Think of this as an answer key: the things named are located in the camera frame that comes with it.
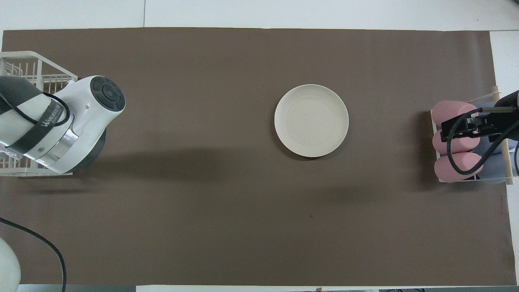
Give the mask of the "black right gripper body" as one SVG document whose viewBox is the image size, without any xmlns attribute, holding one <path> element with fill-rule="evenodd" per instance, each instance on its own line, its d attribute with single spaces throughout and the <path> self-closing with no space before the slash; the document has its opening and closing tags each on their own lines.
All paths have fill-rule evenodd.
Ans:
<svg viewBox="0 0 519 292">
<path fill-rule="evenodd" d="M 518 108 L 513 107 L 512 112 L 491 112 L 491 107 L 483 107 L 480 117 L 485 118 L 485 124 L 480 133 L 484 135 L 501 135 L 515 122 L 518 121 Z"/>
</svg>

